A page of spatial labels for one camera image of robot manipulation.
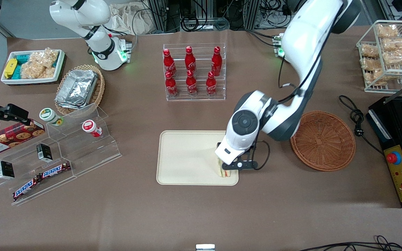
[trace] wicker basket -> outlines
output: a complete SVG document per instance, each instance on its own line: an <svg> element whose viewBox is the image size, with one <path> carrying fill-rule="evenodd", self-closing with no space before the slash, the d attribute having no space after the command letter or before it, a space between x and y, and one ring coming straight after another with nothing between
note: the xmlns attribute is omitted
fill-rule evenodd
<svg viewBox="0 0 402 251"><path fill-rule="evenodd" d="M96 67L92 66L92 65L81 65L81 66L77 66L72 70L92 70L93 72L97 73L99 75L99 78L97 79L96 82L96 88L94 88L94 92L92 93L92 97L91 97L91 101L89 102L90 104L92 103L96 103L96 105L100 104L100 101L102 101L102 96L103 96L103 92L105 91L105 80L103 79L103 75L100 72L99 69L97 69ZM57 94L60 91L64 80L66 79L66 77L69 75L70 71L68 71L68 73L66 73L66 75L62 78L62 80L60 81L60 85L57 89ZM57 103L55 103L55 107L57 108L57 110L63 114L69 114L72 113L73 111L75 111L76 109L71 109L71 108L64 108L59 106Z"/></svg>
<svg viewBox="0 0 402 251"><path fill-rule="evenodd" d="M303 163L327 172L346 167L356 152L350 128L337 116L322 111L302 116L291 145Z"/></svg>

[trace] robotic arm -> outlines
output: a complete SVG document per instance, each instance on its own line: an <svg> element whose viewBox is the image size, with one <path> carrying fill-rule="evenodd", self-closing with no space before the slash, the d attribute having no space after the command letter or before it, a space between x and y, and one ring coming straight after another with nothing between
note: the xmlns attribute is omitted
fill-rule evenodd
<svg viewBox="0 0 402 251"><path fill-rule="evenodd" d="M276 141L289 140L296 133L322 69L320 54L329 34L351 27L359 10L358 0L308 0L303 4L282 38L285 60L296 70L300 85L281 101L260 91L246 93L239 100L215 151L226 165L249 150L260 130ZM291 98L290 105L283 104Z"/></svg>
<svg viewBox="0 0 402 251"><path fill-rule="evenodd" d="M57 0L49 7L52 19L86 40L104 70L115 70L127 61L126 42L110 38L103 27L111 17L103 0Z"/></svg>

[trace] floor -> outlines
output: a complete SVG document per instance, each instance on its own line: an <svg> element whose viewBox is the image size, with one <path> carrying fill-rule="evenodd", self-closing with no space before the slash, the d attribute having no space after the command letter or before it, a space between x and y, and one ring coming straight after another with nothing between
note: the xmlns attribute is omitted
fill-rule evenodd
<svg viewBox="0 0 402 251"><path fill-rule="evenodd" d="M125 0L105 0L110 3L122 3ZM367 4L368 16L372 20L382 18L382 11L377 0L362 0ZM66 27L56 24L49 14L51 0L3 0L0 12L0 24L18 38L48 39L77 38L77 34ZM368 25L366 15L361 14L355 25ZM0 35L0 72L6 61L7 45L5 37Z"/></svg>

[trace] walkers cookie box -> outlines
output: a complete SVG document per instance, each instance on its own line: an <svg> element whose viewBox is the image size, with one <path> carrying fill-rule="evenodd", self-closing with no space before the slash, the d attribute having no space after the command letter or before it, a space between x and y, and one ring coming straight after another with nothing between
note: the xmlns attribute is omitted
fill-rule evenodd
<svg viewBox="0 0 402 251"><path fill-rule="evenodd" d="M0 130L0 152L45 133L44 126L30 119L30 125L17 123Z"/></svg>

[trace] coca-cola bottle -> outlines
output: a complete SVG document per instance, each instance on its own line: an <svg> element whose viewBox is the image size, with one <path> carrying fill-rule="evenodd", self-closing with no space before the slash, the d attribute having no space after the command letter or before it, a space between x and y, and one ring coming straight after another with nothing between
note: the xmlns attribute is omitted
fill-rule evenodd
<svg viewBox="0 0 402 251"><path fill-rule="evenodd" d="M196 79L193 77L192 70L187 70L187 79L185 80L185 84L187 84L187 91L189 96L194 97L198 94Z"/></svg>
<svg viewBox="0 0 402 251"><path fill-rule="evenodd" d="M215 80L213 71L209 71L206 81L207 96L214 97L217 95L217 81Z"/></svg>
<svg viewBox="0 0 402 251"><path fill-rule="evenodd" d="M193 71L193 75L196 76L196 59L192 53L192 47L187 46L185 48L185 68Z"/></svg>
<svg viewBox="0 0 402 251"><path fill-rule="evenodd" d="M178 96L179 92L176 87L176 81L173 79L173 74L169 70L165 73L165 87L167 88L169 97L175 98Z"/></svg>
<svg viewBox="0 0 402 251"><path fill-rule="evenodd" d="M163 54L165 71L169 70L172 72L173 75L176 74L176 66L174 66L174 60L170 55L169 49L164 49Z"/></svg>
<svg viewBox="0 0 402 251"><path fill-rule="evenodd" d="M221 66L223 64L223 58L220 55L220 47L215 46L214 55L212 57L212 71L215 76L220 76Z"/></svg>

